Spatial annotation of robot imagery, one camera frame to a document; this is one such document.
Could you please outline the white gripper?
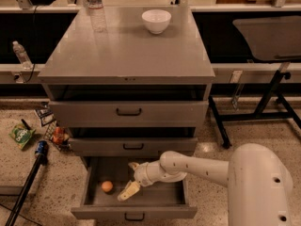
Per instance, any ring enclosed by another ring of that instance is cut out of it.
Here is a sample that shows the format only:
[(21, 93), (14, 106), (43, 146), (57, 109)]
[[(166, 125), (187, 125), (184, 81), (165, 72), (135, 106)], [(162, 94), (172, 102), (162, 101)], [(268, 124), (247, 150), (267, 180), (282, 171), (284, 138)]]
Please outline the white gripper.
[(124, 202), (140, 190), (140, 186), (152, 186), (162, 180), (165, 171), (158, 161), (138, 164), (130, 162), (128, 166), (134, 171), (136, 182), (129, 181), (126, 187), (118, 194), (118, 201)]

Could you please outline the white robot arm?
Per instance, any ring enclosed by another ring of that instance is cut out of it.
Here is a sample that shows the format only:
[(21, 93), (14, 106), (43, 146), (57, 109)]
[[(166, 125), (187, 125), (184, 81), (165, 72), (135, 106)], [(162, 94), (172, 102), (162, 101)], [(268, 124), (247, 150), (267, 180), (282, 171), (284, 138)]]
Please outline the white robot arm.
[(293, 179), (281, 160), (266, 147), (247, 143), (230, 160), (186, 156), (167, 151), (153, 162), (131, 162), (134, 180), (119, 193), (124, 202), (141, 187), (179, 182), (193, 174), (228, 189), (229, 226), (291, 226), (288, 197)]

